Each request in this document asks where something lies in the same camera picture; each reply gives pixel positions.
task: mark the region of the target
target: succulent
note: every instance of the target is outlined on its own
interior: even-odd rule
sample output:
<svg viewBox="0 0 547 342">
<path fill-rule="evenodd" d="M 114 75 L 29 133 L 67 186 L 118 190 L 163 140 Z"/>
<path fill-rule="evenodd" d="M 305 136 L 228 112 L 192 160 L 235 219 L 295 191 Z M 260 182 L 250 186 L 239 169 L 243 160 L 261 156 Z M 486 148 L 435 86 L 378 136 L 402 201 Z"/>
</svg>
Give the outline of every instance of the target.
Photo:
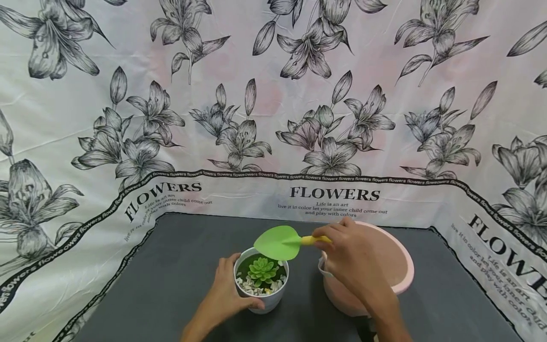
<svg viewBox="0 0 547 342">
<path fill-rule="evenodd" d="M 259 287 L 263 282 L 266 284 L 273 283 L 272 278 L 275 277 L 279 266 L 274 267 L 274 262 L 268 258 L 258 258 L 249 265 L 247 275 L 254 281 L 254 285 Z"/>
</svg>

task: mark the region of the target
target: garden trowel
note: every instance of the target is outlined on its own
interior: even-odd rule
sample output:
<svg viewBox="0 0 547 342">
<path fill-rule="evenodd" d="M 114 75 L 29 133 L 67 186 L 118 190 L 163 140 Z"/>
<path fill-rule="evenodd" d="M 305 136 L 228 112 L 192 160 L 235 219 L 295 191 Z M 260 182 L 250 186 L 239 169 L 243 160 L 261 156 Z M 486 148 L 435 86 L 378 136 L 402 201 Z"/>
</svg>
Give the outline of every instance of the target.
<svg viewBox="0 0 547 342">
<path fill-rule="evenodd" d="M 326 236 L 300 237 L 293 227 L 279 225 L 265 231 L 254 242 L 254 248 L 264 256 L 274 260 L 292 260 L 300 251 L 300 246 L 313 245 L 315 241 L 332 242 Z"/>
</svg>

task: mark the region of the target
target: pink bucket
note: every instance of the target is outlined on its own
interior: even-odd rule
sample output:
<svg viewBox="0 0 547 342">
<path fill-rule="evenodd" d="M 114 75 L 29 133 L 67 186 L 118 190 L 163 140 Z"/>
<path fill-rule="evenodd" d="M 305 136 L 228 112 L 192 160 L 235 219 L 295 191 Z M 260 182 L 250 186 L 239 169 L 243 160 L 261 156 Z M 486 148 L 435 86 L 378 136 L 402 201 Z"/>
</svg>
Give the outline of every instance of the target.
<svg viewBox="0 0 547 342">
<path fill-rule="evenodd" d="M 399 295 L 410 287 L 414 279 L 414 263 L 406 248 L 390 233 L 375 225 L 356 222 L 360 228 L 366 229 L 372 241 L 382 271 L 393 292 Z M 368 316 L 365 306 L 325 267 L 327 254 L 322 253 L 318 268 L 323 274 L 323 285 L 329 300 L 344 314 Z"/>
</svg>

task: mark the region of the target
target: table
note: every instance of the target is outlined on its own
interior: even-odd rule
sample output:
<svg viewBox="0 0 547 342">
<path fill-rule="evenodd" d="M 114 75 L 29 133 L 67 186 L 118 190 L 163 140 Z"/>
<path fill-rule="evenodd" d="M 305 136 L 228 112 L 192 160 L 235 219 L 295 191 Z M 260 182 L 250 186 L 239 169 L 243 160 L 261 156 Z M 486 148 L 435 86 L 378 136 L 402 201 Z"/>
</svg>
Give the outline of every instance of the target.
<svg viewBox="0 0 547 342">
<path fill-rule="evenodd" d="M 207 293 L 218 258 L 244 251 L 266 229 L 289 224 L 310 235 L 317 223 L 168 213 L 89 319 L 76 342 L 178 342 Z M 399 296 L 416 342 L 521 341 L 432 229 L 385 228 L 407 248 L 416 274 Z M 319 252 L 303 248 L 289 262 L 279 306 L 244 311 L 219 326 L 210 342 L 366 341 L 366 320 L 349 318 L 327 299 Z"/>
</svg>

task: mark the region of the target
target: fabric backdrop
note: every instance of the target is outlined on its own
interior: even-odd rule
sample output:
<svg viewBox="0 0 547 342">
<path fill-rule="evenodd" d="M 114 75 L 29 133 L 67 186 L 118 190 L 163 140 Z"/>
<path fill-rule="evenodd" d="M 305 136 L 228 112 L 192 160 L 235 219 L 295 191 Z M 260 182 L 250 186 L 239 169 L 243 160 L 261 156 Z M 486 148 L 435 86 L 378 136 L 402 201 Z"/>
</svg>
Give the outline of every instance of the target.
<svg viewBox="0 0 547 342">
<path fill-rule="evenodd" d="M 0 0 L 1 340 L 72 340 L 170 211 L 434 226 L 545 340 L 546 20 L 540 0 Z"/>
</svg>

